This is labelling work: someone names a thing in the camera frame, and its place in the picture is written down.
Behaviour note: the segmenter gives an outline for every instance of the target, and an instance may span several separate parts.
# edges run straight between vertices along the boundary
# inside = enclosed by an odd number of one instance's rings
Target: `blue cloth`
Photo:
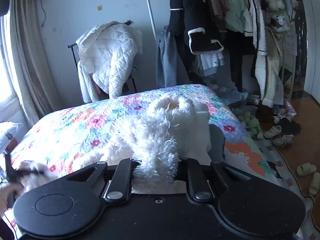
[[[184,84],[190,84],[190,80],[178,54],[175,37],[166,26],[158,38],[156,85],[159,89]]]

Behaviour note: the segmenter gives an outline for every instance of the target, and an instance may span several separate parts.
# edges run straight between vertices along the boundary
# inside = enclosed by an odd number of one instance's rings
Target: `colorful bedspread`
[[[48,114],[12,152],[13,167],[17,168],[23,160],[35,160],[46,164],[50,171],[59,176],[69,174],[73,172],[72,164],[76,158],[98,151],[106,145],[111,137],[113,121],[125,115],[143,115],[150,102],[170,91],[180,92],[194,102],[208,106],[210,123],[220,127],[226,137],[224,155],[228,164],[278,183],[262,153],[238,119],[212,90],[202,85],[152,90]]]

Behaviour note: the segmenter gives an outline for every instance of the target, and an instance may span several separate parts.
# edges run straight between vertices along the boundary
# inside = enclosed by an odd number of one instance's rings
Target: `curtain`
[[[60,109],[40,38],[35,0],[12,0],[4,29],[12,84],[32,127]]]

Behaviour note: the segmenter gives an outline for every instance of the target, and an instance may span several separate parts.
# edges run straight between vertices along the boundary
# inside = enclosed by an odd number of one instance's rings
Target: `white fluffy plush toy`
[[[135,170],[135,192],[167,188],[173,182],[179,157],[209,164],[209,113],[182,95],[168,93],[152,102],[143,117],[131,116],[117,124],[101,161],[118,164],[124,158],[140,161]]]

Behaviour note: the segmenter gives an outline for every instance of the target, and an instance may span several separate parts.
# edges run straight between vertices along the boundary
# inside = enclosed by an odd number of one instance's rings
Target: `pillow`
[[[0,120],[0,153],[6,149],[22,126],[22,123],[3,122]]]

